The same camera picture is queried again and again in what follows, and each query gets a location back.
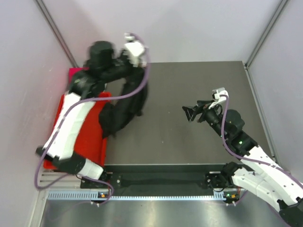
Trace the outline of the black t-shirt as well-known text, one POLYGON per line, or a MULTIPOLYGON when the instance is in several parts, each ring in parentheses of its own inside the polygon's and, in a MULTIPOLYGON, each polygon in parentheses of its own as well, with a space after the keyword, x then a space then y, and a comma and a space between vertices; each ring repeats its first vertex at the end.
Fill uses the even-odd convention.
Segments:
MULTIPOLYGON (((131 76, 125 78, 121 95, 133 92, 142 82, 144 69, 136 68, 131 76)), ((116 104, 107 102, 98 115, 98 122, 102 129, 102 138, 116 136, 134 117, 143 114, 143 107, 148 96, 148 85, 137 94, 120 99, 116 104)))

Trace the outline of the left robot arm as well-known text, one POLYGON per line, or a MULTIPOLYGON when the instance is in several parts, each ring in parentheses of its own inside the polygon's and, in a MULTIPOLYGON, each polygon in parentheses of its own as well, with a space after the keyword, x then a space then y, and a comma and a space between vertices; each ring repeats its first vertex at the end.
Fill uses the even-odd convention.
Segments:
POLYGON ((89 48, 84 67, 76 72, 63 96, 57 122, 47 142, 37 147, 41 160, 48 160, 70 175, 91 179, 96 187, 107 183, 105 169, 75 150, 75 143, 91 109, 100 101, 108 83, 123 79, 120 95, 110 97, 98 115, 102 138, 114 136, 134 117, 140 116, 148 94, 149 67, 142 61, 145 45, 133 36, 118 55, 113 44, 97 41, 89 48))

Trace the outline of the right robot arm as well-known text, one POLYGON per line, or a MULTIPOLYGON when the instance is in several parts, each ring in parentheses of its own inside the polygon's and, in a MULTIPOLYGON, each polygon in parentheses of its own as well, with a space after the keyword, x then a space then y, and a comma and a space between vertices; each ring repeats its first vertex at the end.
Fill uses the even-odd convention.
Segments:
POLYGON ((222 169, 221 182, 238 186, 261 198, 291 227, 303 225, 303 184, 280 167, 245 131, 238 111, 199 100, 195 106, 184 106, 187 120, 207 122, 221 137, 226 151, 245 166, 228 163, 222 169))

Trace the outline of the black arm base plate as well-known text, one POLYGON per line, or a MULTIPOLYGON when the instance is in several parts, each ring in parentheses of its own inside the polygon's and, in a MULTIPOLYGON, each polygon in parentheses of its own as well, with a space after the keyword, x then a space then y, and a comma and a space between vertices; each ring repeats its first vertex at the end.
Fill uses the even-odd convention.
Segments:
POLYGON ((106 165, 115 196, 190 196, 238 192, 223 164, 106 165))

